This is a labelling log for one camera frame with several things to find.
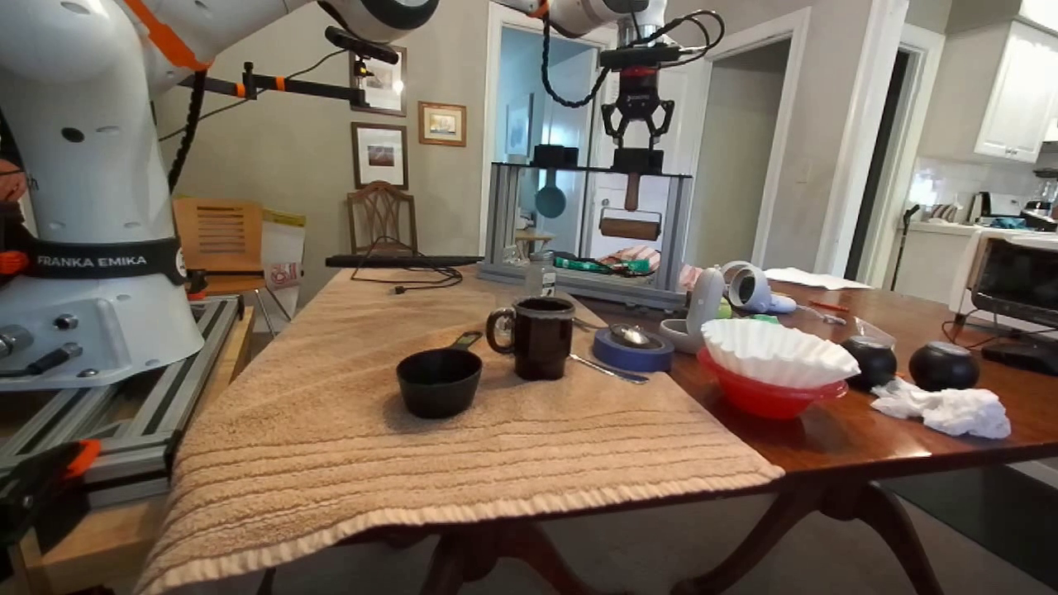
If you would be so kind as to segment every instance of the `floor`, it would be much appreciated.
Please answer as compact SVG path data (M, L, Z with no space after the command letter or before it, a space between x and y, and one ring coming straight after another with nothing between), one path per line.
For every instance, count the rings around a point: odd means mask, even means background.
M546 532L556 539L570 565L594 588L665 595L670 580L721 560L742 535L764 512L767 495L686 502L638 512L604 512L587 517L548 521ZM1029 577L1016 565L995 558L960 532L939 525L909 505L909 515L934 556L935 574L946 590L960 595L1044 595L1048 585ZM345 595L345 590L381 590L403 595L417 590L431 542L412 548L354 546L330 548L313 558L294 560L278 570L278 595ZM254 590L259 574L236 577L211 588L192 588L208 595ZM548 590L518 560L500 560L492 574L463 588L466 595L539 595ZM824 515L800 521L732 595L896 595L914 590L892 553L866 527L843 525Z

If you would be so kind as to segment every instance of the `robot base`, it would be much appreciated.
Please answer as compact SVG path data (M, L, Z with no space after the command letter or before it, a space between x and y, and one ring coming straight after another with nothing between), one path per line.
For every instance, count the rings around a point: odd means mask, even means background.
M0 288L0 393L110 386L200 346L192 304L161 275Z

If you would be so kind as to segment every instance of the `microwave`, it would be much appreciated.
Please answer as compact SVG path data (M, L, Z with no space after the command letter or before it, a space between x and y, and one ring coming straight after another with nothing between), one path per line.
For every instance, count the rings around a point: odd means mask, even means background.
M979 228L956 264L948 311L1019 330L1058 330L1058 233Z

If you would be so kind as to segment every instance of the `table leg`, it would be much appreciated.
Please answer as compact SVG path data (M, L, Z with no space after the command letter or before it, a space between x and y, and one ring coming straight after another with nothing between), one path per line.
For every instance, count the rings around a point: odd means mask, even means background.
M919 595L942 590L903 505L872 483L788 483L753 532L711 570L678 580L676 595L725 590L745 577L807 512L861 517L896 553Z
M424 595L453 595L463 580L487 577L500 558L518 558L558 595L592 588L562 560L537 521L445 527L436 542Z

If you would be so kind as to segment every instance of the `wooden chair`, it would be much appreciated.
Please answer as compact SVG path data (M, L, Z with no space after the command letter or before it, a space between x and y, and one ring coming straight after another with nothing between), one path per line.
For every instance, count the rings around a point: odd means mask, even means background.
M346 193L349 249L369 254L420 254L417 202L387 184L369 182Z
M265 288L260 206L175 198L172 216L185 266L206 275L206 295L254 295Z

